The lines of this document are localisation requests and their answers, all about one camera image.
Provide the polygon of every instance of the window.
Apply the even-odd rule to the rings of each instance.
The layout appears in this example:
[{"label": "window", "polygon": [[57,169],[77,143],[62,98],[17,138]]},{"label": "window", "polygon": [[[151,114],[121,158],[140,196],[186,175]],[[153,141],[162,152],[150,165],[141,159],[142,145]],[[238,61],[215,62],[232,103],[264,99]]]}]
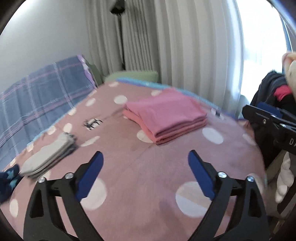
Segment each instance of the window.
[{"label": "window", "polygon": [[237,0],[237,5],[244,36],[241,94],[250,102],[268,72],[282,72],[286,29],[277,10],[266,0]]}]

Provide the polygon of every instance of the white curtain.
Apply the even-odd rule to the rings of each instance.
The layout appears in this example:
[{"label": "white curtain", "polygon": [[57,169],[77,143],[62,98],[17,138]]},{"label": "white curtain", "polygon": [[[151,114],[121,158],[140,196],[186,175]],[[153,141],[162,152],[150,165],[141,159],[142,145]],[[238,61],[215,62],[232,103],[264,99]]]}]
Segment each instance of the white curtain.
[{"label": "white curtain", "polygon": [[126,70],[159,71],[153,0],[126,0],[122,25]]},{"label": "white curtain", "polygon": [[91,57],[104,76],[122,70],[117,17],[110,13],[111,1],[85,0]]},{"label": "white curtain", "polygon": [[160,75],[235,113],[243,38],[235,0],[154,0]]}]

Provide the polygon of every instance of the blue plaid fabric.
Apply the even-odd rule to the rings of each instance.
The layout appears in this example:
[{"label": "blue plaid fabric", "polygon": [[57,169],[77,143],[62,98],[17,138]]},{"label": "blue plaid fabric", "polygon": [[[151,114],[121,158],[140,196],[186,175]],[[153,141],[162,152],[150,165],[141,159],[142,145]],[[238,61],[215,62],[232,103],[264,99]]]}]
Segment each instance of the blue plaid fabric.
[{"label": "blue plaid fabric", "polygon": [[0,94],[0,170],[95,88],[82,56],[48,65]]}]

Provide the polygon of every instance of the red cloth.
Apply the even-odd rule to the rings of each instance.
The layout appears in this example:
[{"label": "red cloth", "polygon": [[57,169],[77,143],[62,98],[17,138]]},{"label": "red cloth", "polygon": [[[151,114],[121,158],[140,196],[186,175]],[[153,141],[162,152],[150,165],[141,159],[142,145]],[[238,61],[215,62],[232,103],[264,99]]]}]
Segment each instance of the red cloth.
[{"label": "red cloth", "polygon": [[158,96],[126,103],[123,114],[138,123],[156,144],[171,141],[207,123],[207,113],[198,101],[173,88]]},{"label": "red cloth", "polygon": [[282,85],[276,89],[274,96],[281,101],[285,96],[292,94],[292,90],[288,85]]}]

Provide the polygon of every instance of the metal bolt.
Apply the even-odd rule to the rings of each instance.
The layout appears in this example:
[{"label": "metal bolt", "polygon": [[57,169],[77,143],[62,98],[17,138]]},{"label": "metal bolt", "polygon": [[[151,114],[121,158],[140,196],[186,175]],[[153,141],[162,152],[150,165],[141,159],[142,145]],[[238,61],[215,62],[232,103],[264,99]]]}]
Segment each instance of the metal bolt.
[{"label": "metal bolt", "polygon": [[227,174],[225,172],[218,172],[218,177],[220,178],[226,178]]},{"label": "metal bolt", "polygon": [[249,182],[254,182],[254,178],[253,178],[252,176],[247,176],[247,180],[248,180]]},{"label": "metal bolt", "polygon": [[38,182],[39,182],[39,183],[43,183],[43,182],[45,182],[45,181],[46,181],[46,178],[45,178],[45,177],[41,177],[41,178],[38,179]]},{"label": "metal bolt", "polygon": [[69,173],[67,173],[67,174],[65,175],[65,178],[66,178],[66,179],[71,179],[71,178],[73,178],[73,177],[74,177],[74,174],[71,173],[71,172],[69,172]]}]

